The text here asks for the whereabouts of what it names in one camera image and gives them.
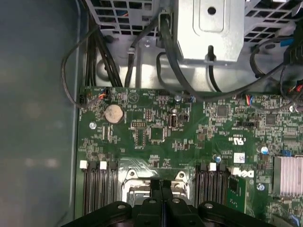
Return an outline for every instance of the sticker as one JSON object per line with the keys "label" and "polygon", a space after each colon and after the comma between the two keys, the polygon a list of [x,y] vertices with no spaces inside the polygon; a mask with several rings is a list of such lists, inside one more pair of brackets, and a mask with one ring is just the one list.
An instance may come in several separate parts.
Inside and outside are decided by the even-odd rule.
{"label": "sticker", "polygon": [[245,153],[234,153],[233,162],[234,163],[245,163]]}

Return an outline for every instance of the blue component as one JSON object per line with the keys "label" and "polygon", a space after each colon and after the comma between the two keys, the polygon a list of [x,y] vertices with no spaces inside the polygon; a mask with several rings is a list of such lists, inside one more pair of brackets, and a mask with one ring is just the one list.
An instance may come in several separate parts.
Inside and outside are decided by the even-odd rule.
{"label": "blue component", "polygon": [[291,215],[290,217],[293,219],[293,221],[295,221],[295,223],[297,224],[297,226],[300,227],[300,221],[299,221],[299,219],[295,215]]}
{"label": "blue component", "polygon": [[289,45],[293,44],[293,42],[294,42],[294,39],[287,39],[287,40],[281,41],[280,46],[281,47],[289,46]]}
{"label": "blue component", "polygon": [[216,163],[220,163],[220,162],[222,161],[222,159],[221,159],[220,156],[216,156],[216,157],[214,158],[214,161],[215,161]]}
{"label": "blue component", "polygon": [[289,150],[282,150],[282,155],[284,157],[291,157],[292,156],[292,152]]}
{"label": "blue component", "polygon": [[254,99],[254,96],[252,96],[251,98],[250,98],[250,105],[252,104],[252,100]]}
{"label": "blue component", "polygon": [[262,147],[261,148],[261,154],[268,155],[268,148],[267,147]]}

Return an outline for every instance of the black cable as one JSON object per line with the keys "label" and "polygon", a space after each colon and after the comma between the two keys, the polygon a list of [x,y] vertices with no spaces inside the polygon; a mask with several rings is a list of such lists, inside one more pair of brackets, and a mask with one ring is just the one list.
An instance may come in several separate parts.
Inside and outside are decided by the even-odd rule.
{"label": "black cable", "polygon": [[174,88],[172,86],[169,86],[168,84],[166,84],[162,77],[161,77],[161,62],[160,62],[160,57],[165,55],[165,52],[161,52],[157,55],[156,58],[156,69],[157,69],[157,77],[158,77],[158,81],[160,83],[160,85],[168,90],[171,94],[177,95],[177,96],[181,96],[182,98],[191,98],[191,95],[187,95],[187,94],[182,94],[181,92],[176,91],[177,88]]}
{"label": "black cable", "polygon": [[[136,45],[139,43],[139,41],[147,36],[152,30],[154,30],[158,26],[158,17],[155,17],[148,26],[145,27],[145,29],[140,32],[140,34],[135,38],[133,43],[131,44],[131,48],[136,48]],[[129,87],[131,83],[133,68],[134,68],[134,54],[128,55],[128,64],[127,64],[127,73],[125,77],[125,83],[124,87]]]}
{"label": "black cable", "polygon": [[[277,38],[272,38],[272,39],[268,39],[265,42],[257,45],[256,47],[254,47],[254,50],[252,51],[251,55],[250,55],[250,67],[251,70],[254,72],[254,74],[257,76],[257,78],[262,77],[265,75],[264,72],[262,72],[259,67],[257,66],[256,63],[256,54],[259,53],[260,48],[266,44],[270,44],[270,43],[274,43],[274,42],[280,42],[283,40],[288,40],[291,39],[291,37],[277,37]],[[274,78],[271,78],[272,81],[275,81],[276,83],[278,83],[278,81]]]}
{"label": "black cable", "polygon": [[108,75],[108,79],[110,81],[110,83],[112,84],[113,87],[117,87],[117,82],[115,80],[115,77],[114,77],[114,74],[112,72],[112,68],[110,67],[108,61],[107,61],[107,56],[105,55],[104,51],[103,51],[103,48],[102,48],[102,45],[100,44],[100,42],[98,42],[98,35],[94,34],[94,38],[95,38],[95,41],[96,41],[96,45],[97,45],[97,48],[101,54],[101,58],[104,62],[104,67],[105,67],[105,70],[107,71],[107,75]]}
{"label": "black cable", "polygon": [[117,70],[116,63],[106,45],[106,41],[105,41],[105,38],[104,38],[102,32],[98,31],[95,37],[96,37],[96,43],[98,45],[99,51],[104,52],[104,55],[105,55],[105,58],[102,57],[102,60],[104,62],[108,61],[108,64],[111,67],[112,76],[114,77],[116,84],[117,84],[116,87],[123,87],[120,76],[119,76],[119,72]]}
{"label": "black cable", "polygon": [[214,79],[214,66],[213,66],[213,65],[209,65],[209,66],[208,66],[208,74],[209,74],[210,82],[212,83],[214,89],[215,89],[217,92],[222,92],[222,91],[219,89],[219,86],[217,85],[216,80]]}
{"label": "black cable", "polygon": [[255,86],[255,85],[260,84],[261,82],[265,81],[267,78],[274,75],[276,72],[278,72],[283,67],[283,64],[281,63],[280,65],[275,67],[273,70],[271,70],[268,74],[266,74],[262,78],[254,81],[254,82],[252,82],[252,83],[250,83],[250,84],[248,84],[244,87],[236,89],[234,91],[223,93],[222,95],[217,95],[217,96],[212,96],[212,97],[200,97],[199,94],[191,87],[189,82],[186,80],[186,78],[184,77],[184,75],[183,75],[183,73],[182,73],[182,71],[181,71],[181,69],[178,65],[178,61],[177,61],[177,58],[176,58],[176,54],[174,53],[174,46],[173,46],[173,42],[172,42],[172,39],[171,39],[171,36],[170,36],[169,25],[168,25],[167,21],[166,20],[161,20],[160,26],[161,26],[161,28],[160,28],[161,37],[162,37],[163,42],[164,42],[166,55],[168,57],[169,64],[170,64],[171,68],[173,69],[179,83],[183,86],[183,88],[187,92],[189,92],[191,95],[193,95],[200,102],[217,101],[219,99],[225,99],[225,98],[229,98],[231,96],[243,93],[244,91],[250,89],[252,86]]}
{"label": "black cable", "polygon": [[90,101],[89,103],[87,103],[86,105],[81,105],[79,103],[77,103],[73,97],[71,96],[68,87],[67,87],[67,83],[66,83],[66,72],[65,72],[65,67],[66,67],[66,62],[68,60],[68,58],[71,56],[71,54],[81,45],[83,44],[94,32],[96,32],[99,29],[99,26],[95,26],[92,30],[90,30],[89,32],[87,32],[87,34],[83,37],[83,39],[81,39],[80,41],[77,42],[77,44],[70,50],[67,52],[67,54],[63,57],[62,62],[61,62],[61,79],[62,79],[62,85],[63,85],[63,89],[65,91],[66,96],[68,97],[68,99],[70,100],[70,102],[75,105],[77,108],[81,109],[86,109],[92,105],[94,105],[98,100],[99,97],[93,99],[92,101]]}
{"label": "black cable", "polygon": [[254,107],[257,110],[265,111],[265,112],[279,111],[279,110],[283,110],[285,108],[291,107],[303,95],[303,89],[296,96],[294,96],[294,97],[288,97],[286,95],[286,93],[284,92],[284,90],[283,90],[283,79],[284,79],[286,67],[287,67],[287,65],[284,65],[283,69],[281,71],[281,76],[280,76],[280,92],[281,92],[282,97],[284,99],[286,99],[286,100],[289,100],[290,102],[288,104],[286,104],[286,105],[283,105],[281,107],[274,108],[274,109],[262,109],[262,108],[259,108],[259,107],[256,107],[256,106],[252,106],[252,107]]}
{"label": "black cable", "polygon": [[91,49],[90,49],[90,71],[89,76],[91,78],[91,85],[96,86],[96,61],[97,61],[97,53],[96,53],[96,42],[95,39],[91,39]]}

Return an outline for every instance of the black memory slot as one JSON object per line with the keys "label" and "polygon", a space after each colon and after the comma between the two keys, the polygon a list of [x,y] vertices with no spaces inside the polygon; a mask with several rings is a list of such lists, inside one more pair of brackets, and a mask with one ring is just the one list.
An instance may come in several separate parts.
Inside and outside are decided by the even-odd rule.
{"label": "black memory slot", "polygon": [[201,173],[198,169],[198,166],[196,166],[196,179],[195,179],[195,207],[198,207],[200,204],[200,185],[201,185]]}
{"label": "black memory slot", "polygon": [[88,203],[87,187],[88,187],[88,171],[83,170],[83,215],[86,215],[86,204]]}

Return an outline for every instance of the capacitor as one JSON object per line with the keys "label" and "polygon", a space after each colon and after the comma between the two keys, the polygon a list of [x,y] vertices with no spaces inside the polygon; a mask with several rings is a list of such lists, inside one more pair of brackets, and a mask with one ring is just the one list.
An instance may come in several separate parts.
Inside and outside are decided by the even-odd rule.
{"label": "capacitor", "polygon": [[213,160],[216,162],[216,163],[220,163],[222,161],[222,158],[218,155],[214,155],[213,156]]}
{"label": "capacitor", "polygon": [[267,147],[262,147],[261,148],[261,154],[268,155],[268,148]]}
{"label": "capacitor", "polygon": [[176,101],[176,102],[181,102],[181,100],[182,100],[182,97],[181,97],[181,96],[175,95],[175,101]]}
{"label": "capacitor", "polygon": [[301,105],[296,106],[295,111],[298,112],[298,113],[302,113],[303,112],[303,106],[301,106]]}

